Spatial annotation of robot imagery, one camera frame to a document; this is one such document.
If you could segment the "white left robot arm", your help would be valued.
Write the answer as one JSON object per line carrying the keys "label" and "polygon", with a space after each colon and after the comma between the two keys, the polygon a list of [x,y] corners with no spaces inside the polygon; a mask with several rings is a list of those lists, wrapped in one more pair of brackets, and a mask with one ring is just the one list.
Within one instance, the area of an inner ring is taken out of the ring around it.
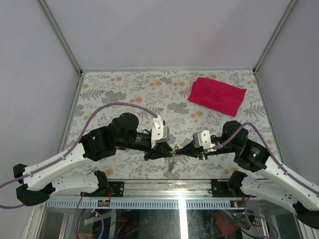
{"label": "white left robot arm", "polygon": [[153,120],[151,130],[138,132],[138,125],[139,119],[134,114],[124,113],[42,163],[17,164],[13,167],[14,177],[20,183],[16,189],[17,199],[25,206],[35,206],[54,195],[110,196],[112,190],[105,172],[94,170],[84,176],[66,176],[66,173],[114,156],[118,149],[144,152],[146,161],[172,156],[169,128],[161,117]]}

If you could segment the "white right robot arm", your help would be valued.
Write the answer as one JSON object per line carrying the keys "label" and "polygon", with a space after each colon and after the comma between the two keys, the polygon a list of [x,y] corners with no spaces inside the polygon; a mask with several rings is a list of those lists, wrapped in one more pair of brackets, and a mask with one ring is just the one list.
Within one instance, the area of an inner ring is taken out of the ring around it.
{"label": "white right robot arm", "polygon": [[234,171],[226,183],[230,195],[259,197],[288,210],[303,224],[318,229],[318,185],[277,160],[266,142],[259,144],[250,140],[246,125],[228,121],[219,137],[211,136],[207,130],[195,133],[193,140],[176,150],[176,154],[204,159],[210,155],[234,153],[234,162],[240,168],[270,180],[271,184]]}

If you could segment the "metal key organiser with rings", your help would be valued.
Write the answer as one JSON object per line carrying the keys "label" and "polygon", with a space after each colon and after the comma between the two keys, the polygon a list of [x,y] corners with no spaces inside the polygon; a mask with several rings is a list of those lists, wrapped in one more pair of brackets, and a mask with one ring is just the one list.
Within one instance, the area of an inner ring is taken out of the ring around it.
{"label": "metal key organiser with rings", "polygon": [[172,157],[170,158],[170,162],[168,164],[168,171],[172,172],[174,167],[176,166],[178,162],[178,155],[176,154],[176,151],[178,150],[178,145],[176,144],[172,151]]}

